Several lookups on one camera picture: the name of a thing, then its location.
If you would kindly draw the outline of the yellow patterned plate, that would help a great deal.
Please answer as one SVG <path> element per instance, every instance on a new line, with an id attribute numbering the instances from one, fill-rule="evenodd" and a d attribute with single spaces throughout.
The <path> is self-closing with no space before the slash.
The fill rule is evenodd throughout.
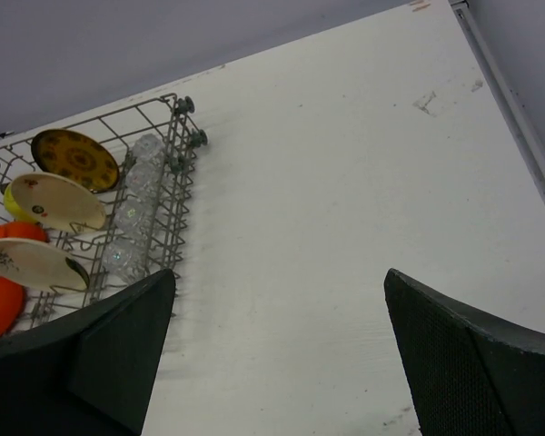
<path id="1" fill-rule="evenodd" d="M 71 130 L 40 132 L 31 142 L 31 154 L 44 172 L 68 178 L 94 193 L 114 189 L 120 179 L 119 164 L 107 149 Z"/>

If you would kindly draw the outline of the cream plate black brushstroke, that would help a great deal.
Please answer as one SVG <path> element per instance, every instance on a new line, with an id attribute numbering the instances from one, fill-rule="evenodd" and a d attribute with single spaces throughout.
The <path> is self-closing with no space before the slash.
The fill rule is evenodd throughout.
<path id="1" fill-rule="evenodd" d="M 86 292 L 90 277 L 70 253 L 49 243 L 0 238 L 0 276 L 36 291 Z"/>

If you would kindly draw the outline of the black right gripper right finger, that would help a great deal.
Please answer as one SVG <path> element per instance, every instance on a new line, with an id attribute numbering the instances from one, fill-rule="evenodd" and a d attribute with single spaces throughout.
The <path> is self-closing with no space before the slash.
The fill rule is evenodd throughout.
<path id="1" fill-rule="evenodd" d="M 390 269 L 385 301 L 424 435 L 545 435 L 545 333 Z"/>

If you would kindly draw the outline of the grey wire dish rack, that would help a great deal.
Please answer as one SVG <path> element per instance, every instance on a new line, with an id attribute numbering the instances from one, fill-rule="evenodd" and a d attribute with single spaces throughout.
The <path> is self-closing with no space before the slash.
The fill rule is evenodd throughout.
<path id="1" fill-rule="evenodd" d="M 86 292 L 55 294 L 24 287 L 24 308 L 15 323 L 3 336 L 33 329 L 109 297 L 126 287 L 117 276 L 102 265 L 106 246 L 117 239 L 134 243 L 143 252 L 144 276 L 162 269 L 171 269 L 180 262 L 183 230 L 186 228 L 187 200 L 190 198 L 192 172 L 197 150 L 208 142 L 204 130 L 193 121 L 195 106 L 189 97 L 167 94 L 65 126 L 51 126 L 35 134 L 6 139 L 0 145 L 0 224 L 15 219 L 5 209 L 4 189 L 16 177 L 26 173 L 47 173 L 41 170 L 31 154 L 31 142 L 42 131 L 67 129 L 89 136 L 114 157 L 119 164 L 120 179 L 114 189 L 93 193 L 103 204 L 104 227 L 91 233 L 72 234 L 48 228 L 37 222 L 47 233 L 49 243 L 70 253 L 86 269 L 90 286 Z M 125 176 L 138 162 L 133 156 L 135 141 L 144 134 L 154 134 L 164 143 L 164 157 L 155 163 L 163 174 L 156 199 L 141 200 L 125 186 Z M 152 211 L 152 225 L 143 241 L 126 237 L 114 225 L 114 215 L 127 198 L 135 198 Z"/>

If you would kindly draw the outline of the cream plate red marks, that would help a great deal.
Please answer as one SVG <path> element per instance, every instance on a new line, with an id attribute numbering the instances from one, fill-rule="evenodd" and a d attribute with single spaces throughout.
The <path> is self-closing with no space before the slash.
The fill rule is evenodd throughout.
<path id="1" fill-rule="evenodd" d="M 70 179 L 53 173 L 26 173 L 10 183 L 10 191 L 26 214 L 48 228 L 79 234 L 104 227 L 103 204 Z"/>

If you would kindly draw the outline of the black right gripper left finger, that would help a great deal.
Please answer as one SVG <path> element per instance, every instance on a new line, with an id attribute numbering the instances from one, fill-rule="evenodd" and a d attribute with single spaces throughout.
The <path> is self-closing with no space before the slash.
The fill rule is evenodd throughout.
<path id="1" fill-rule="evenodd" d="M 139 435 L 176 281 L 163 269 L 0 339 L 0 435 Z"/>

